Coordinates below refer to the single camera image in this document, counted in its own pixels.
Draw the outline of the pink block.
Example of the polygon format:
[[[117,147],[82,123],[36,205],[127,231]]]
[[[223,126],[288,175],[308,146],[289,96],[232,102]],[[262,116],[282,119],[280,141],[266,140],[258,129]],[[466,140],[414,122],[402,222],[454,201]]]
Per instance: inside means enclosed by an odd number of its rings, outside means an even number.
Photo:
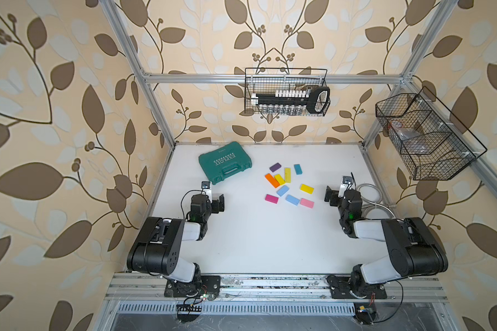
[[[311,200],[308,200],[308,199],[301,199],[300,200],[300,205],[306,207],[306,208],[310,208],[310,209],[313,209],[314,208],[314,202],[311,201]]]

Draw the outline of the long yellow-green block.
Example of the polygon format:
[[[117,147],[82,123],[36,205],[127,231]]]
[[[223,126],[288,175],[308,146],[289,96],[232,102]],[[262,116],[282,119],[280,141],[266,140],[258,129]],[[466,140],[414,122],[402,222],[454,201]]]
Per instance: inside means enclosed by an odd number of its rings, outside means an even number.
[[[284,169],[284,181],[285,181],[285,183],[291,183],[292,182],[291,168],[285,168]]]

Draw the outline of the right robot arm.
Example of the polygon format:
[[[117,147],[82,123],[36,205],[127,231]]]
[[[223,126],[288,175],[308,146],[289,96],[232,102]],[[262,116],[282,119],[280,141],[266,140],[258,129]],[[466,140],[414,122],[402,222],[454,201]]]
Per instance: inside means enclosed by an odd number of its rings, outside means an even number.
[[[382,292],[390,281],[433,276],[448,269],[447,255],[425,222],[419,217],[369,219],[363,217],[363,199],[352,175],[344,176],[339,190],[326,188],[324,200],[338,208],[340,227],[352,239],[369,239],[386,245],[387,255],[353,267],[348,280],[336,275],[341,291],[359,299]]]

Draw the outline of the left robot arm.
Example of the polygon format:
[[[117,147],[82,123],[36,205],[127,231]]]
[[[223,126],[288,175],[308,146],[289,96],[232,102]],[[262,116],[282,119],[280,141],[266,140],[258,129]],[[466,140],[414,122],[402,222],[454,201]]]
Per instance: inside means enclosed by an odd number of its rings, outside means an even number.
[[[211,215],[224,212],[224,196],[214,199],[211,182],[203,181],[199,190],[192,190],[190,210],[181,219],[148,217],[126,259],[129,272],[161,276],[168,280],[175,295],[196,297],[205,291],[197,263],[181,257],[184,241],[201,241],[208,231]]]

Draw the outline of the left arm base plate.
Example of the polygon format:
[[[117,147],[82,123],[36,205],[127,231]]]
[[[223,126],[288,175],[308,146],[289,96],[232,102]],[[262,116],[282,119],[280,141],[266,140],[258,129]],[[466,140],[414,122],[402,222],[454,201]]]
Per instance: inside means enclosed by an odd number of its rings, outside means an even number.
[[[164,290],[167,298],[198,298],[215,300],[221,289],[221,277],[218,275],[201,275],[190,283],[168,280]]]

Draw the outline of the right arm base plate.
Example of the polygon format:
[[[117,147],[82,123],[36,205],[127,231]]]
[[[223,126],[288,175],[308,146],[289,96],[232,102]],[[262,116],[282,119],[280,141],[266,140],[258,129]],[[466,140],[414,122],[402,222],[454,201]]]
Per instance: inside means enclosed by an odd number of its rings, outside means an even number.
[[[327,276],[332,299],[387,299],[383,284],[368,284],[361,277]]]

